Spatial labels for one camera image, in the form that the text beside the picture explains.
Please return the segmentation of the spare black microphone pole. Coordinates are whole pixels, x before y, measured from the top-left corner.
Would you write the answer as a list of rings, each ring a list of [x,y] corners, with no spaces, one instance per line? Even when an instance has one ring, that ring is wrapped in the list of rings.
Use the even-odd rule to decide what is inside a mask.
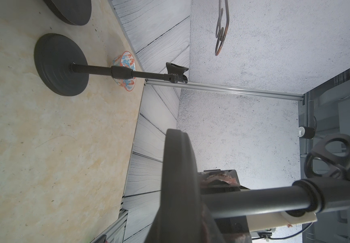
[[[293,216],[350,207],[350,136],[329,135],[307,154],[305,179],[290,187],[202,195],[213,218],[275,212]]]

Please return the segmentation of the black microphone stand pole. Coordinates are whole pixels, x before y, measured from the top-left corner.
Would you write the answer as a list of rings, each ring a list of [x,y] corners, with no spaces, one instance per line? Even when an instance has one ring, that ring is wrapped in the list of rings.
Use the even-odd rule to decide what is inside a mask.
[[[132,78],[144,78],[168,81],[173,84],[176,84],[178,82],[182,82],[185,84],[188,83],[188,78],[185,75],[185,72],[189,70],[187,67],[178,66],[169,62],[166,63],[166,67],[168,74],[157,74],[151,72],[134,71],[131,68],[125,66],[101,67],[80,65],[74,63],[71,64],[71,70],[75,73],[110,76],[114,79],[122,80],[128,80]]]

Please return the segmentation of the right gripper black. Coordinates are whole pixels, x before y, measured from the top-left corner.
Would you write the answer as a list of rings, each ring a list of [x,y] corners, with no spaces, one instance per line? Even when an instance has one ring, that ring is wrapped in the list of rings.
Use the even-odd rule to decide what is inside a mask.
[[[205,170],[198,173],[201,194],[241,191],[236,170]],[[215,219],[227,243],[252,243],[246,217]]]

